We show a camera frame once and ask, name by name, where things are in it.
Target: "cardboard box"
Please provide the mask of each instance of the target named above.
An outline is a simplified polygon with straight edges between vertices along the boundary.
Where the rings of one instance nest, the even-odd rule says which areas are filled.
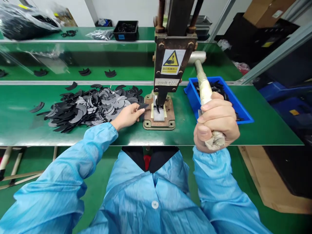
[[[263,204],[282,213],[312,214],[312,199],[290,193],[262,146],[239,146]]]
[[[244,18],[257,28],[273,27],[296,0],[253,0]]]

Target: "blue crate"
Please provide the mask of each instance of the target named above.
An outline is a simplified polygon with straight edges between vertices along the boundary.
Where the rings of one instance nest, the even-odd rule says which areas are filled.
[[[234,110],[238,113],[239,117],[243,118],[243,121],[238,121],[237,124],[246,124],[253,123],[254,119],[250,116],[250,114],[246,111],[234,93],[230,90],[228,85],[220,76],[215,77],[207,77],[208,81],[216,82],[219,81],[220,84],[223,85],[224,92],[228,95],[230,102],[233,104]],[[201,99],[198,96],[198,93],[193,85],[193,82],[197,82],[197,77],[189,78],[189,83],[184,88],[184,92],[188,96],[189,103],[191,104],[192,110],[194,112],[195,118],[198,119],[198,110],[201,109]]]

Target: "red object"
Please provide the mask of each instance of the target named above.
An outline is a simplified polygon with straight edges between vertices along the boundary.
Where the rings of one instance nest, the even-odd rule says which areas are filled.
[[[145,170],[147,171],[149,169],[150,166],[150,155],[144,155],[144,162],[145,162]]]

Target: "white label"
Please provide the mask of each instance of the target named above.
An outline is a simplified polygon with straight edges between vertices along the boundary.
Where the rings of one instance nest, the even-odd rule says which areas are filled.
[[[283,11],[278,10],[277,12],[274,13],[274,15],[272,15],[272,17],[277,19],[281,14],[283,14]]]
[[[156,78],[155,79],[155,86],[177,86],[179,84],[179,79],[166,79],[166,78]]]
[[[162,60],[161,74],[177,75],[186,50],[166,50]]]

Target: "yellow warning triangle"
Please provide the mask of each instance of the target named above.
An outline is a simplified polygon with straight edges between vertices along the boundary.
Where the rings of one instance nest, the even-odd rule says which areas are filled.
[[[170,55],[170,57],[163,64],[163,66],[179,66],[175,51]]]

